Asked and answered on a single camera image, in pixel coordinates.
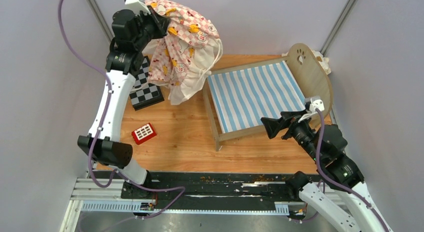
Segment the wooden pet bed striped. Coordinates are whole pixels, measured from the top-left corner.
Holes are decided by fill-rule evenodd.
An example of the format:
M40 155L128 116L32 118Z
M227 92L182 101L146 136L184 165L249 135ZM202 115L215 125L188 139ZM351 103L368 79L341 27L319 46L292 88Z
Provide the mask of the wooden pet bed striped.
M334 103L327 73L303 43L279 58L213 71L202 95L216 150L224 141L263 132L262 117L302 111L307 98L320 97L324 116Z

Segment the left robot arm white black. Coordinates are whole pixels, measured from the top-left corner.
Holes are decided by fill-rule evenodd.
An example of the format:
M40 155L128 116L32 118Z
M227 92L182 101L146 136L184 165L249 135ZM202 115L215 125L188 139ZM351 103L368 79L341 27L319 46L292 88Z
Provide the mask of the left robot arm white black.
M127 99L142 68L142 51L153 39L167 35L170 19L159 15L151 6L145 14L124 9L113 16L114 38L106 58L105 86L95 120L87 135L77 139L78 147L88 156L89 172L93 162L108 166L134 184L140 198L153 193L146 179L150 173L133 158L133 147L121 142L121 126Z

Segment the pink checkered duck cushion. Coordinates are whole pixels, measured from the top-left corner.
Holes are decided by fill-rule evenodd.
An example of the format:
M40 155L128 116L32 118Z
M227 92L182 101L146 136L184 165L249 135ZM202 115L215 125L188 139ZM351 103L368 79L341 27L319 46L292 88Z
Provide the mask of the pink checkered duck cushion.
M203 88L223 55L223 44L211 20L197 11L170 0L145 3L170 19L167 35L151 41L148 82L168 87L170 104L179 105Z

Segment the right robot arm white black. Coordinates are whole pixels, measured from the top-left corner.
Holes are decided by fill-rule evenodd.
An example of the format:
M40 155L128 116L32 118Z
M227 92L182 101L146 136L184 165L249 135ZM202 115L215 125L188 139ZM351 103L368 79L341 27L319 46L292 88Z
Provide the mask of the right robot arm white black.
M291 200L311 205L338 231L391 231L374 203L365 178L345 153L347 141L336 125L326 125L320 109L282 112L279 119L261 118L269 138L286 129L283 140L293 138L315 161L318 174L343 201L343 210L298 171L285 187Z

